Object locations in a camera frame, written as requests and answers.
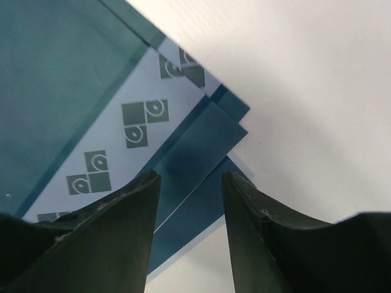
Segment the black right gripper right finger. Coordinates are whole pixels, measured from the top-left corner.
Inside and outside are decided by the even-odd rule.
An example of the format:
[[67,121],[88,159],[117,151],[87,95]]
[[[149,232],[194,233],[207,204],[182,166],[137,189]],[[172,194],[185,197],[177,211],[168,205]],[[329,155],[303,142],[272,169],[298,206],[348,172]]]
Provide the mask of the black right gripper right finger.
[[389,292],[390,214],[304,215],[235,172],[222,195],[236,292]]

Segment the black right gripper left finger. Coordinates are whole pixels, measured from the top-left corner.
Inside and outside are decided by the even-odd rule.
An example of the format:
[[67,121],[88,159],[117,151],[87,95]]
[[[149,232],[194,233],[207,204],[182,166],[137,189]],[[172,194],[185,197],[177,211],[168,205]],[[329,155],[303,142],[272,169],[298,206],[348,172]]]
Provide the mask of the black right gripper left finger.
[[160,189],[150,170],[53,222],[1,214],[1,291],[143,292]]

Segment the blue patterned placemat cloth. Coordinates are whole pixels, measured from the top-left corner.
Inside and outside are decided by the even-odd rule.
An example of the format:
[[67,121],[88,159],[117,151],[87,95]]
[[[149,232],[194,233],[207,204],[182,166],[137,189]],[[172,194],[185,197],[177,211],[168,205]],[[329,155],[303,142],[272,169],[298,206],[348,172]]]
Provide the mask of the blue patterned placemat cloth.
[[248,106],[184,70],[114,1],[2,1],[1,214],[53,222],[153,170],[158,267],[222,215],[217,177],[246,135]]

